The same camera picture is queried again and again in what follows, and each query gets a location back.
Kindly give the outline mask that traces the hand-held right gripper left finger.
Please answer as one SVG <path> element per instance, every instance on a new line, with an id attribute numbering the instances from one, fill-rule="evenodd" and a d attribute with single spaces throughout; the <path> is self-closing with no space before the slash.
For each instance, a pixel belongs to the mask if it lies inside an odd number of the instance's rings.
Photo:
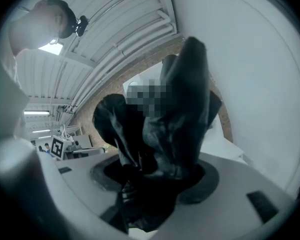
<path id="1" fill-rule="evenodd" d="M 116 153 L 58 161 L 56 166 L 85 208 L 113 233 L 129 236 L 121 195 L 125 179 Z"/>

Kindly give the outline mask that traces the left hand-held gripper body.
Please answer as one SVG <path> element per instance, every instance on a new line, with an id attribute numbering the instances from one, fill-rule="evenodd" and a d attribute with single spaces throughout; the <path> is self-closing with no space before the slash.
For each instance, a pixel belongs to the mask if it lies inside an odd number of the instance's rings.
<path id="1" fill-rule="evenodd" d="M 62 161 L 65 159 L 65 151 L 67 150 L 68 146 L 71 145 L 72 141 L 70 139 L 58 135 L 53 135 L 50 154 L 56 159 Z"/>

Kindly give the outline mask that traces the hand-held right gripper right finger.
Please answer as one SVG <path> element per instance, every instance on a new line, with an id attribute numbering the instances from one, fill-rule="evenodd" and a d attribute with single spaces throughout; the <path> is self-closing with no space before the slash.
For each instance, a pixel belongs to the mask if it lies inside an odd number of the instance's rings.
<path id="1" fill-rule="evenodd" d="M 254 168 L 200 153 L 199 162 L 218 172 L 215 190 L 201 203 L 175 207 L 154 235 L 156 240 L 263 240 L 286 220 L 294 199 Z M 248 198 L 261 192 L 278 210 L 263 222 Z"/>

